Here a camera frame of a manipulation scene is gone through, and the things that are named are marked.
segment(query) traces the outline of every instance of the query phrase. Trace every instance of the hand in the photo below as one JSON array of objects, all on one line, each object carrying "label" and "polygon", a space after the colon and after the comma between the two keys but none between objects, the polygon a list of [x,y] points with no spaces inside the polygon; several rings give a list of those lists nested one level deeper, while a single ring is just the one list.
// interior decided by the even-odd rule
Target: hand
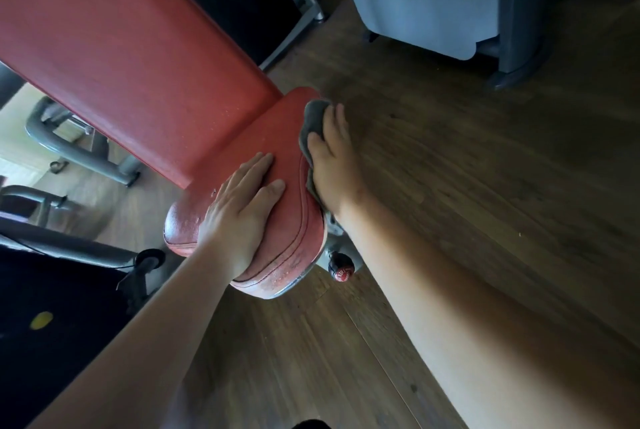
[{"label": "hand", "polygon": [[314,160],[314,183],[324,205],[338,222],[345,210],[359,204],[368,193],[351,146],[344,106],[329,106],[323,117],[324,141],[316,133],[307,138]]},{"label": "hand", "polygon": [[199,251],[228,270],[228,281],[246,271],[260,246],[264,225],[285,184],[281,179],[260,188],[273,155],[256,154],[222,183],[198,230]]}]

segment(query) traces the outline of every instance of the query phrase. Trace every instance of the gray cloth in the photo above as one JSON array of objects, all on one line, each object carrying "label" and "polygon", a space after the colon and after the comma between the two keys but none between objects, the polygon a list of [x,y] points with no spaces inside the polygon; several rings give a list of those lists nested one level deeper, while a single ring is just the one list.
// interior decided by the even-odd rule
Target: gray cloth
[{"label": "gray cloth", "polygon": [[324,110],[331,104],[331,101],[328,99],[315,99],[307,103],[305,106],[304,123],[302,124],[302,129],[300,130],[300,136],[298,138],[300,150],[302,151],[302,154],[304,154],[305,158],[307,158],[310,166],[309,174],[307,176],[307,189],[325,211],[326,208],[320,200],[320,196],[318,196],[316,192],[316,185],[314,184],[314,160],[311,158],[311,153],[309,152],[307,138],[309,133],[317,133],[322,139],[324,139],[322,130]]}]

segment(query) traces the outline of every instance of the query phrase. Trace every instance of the person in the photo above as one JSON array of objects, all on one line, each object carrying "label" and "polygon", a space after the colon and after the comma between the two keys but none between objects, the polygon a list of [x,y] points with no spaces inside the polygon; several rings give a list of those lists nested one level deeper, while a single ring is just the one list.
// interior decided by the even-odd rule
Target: person
[{"label": "person", "polygon": [[[323,132],[324,140],[308,137],[316,189],[470,429],[640,427],[635,386],[464,271],[372,195],[342,105],[326,110]],[[260,187],[272,160],[258,153],[222,185],[194,253],[31,429],[161,425],[222,293],[251,263],[285,189],[281,180]]]}]

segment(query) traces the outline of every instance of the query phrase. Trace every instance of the fingernail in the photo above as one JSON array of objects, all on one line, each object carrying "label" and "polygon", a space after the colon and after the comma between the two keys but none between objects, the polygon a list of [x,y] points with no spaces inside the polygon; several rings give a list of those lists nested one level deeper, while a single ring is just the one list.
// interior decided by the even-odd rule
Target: fingernail
[{"label": "fingernail", "polygon": [[281,193],[284,190],[284,181],[281,179],[277,179],[276,181],[274,181],[273,183],[271,183],[272,188],[275,190],[276,193]]}]

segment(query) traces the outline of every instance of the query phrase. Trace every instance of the red backrest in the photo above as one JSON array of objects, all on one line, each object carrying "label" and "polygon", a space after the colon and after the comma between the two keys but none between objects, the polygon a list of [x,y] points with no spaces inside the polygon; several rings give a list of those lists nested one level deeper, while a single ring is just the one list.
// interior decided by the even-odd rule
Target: red backrest
[{"label": "red backrest", "polygon": [[191,0],[0,0],[0,61],[182,188],[282,96]]}]

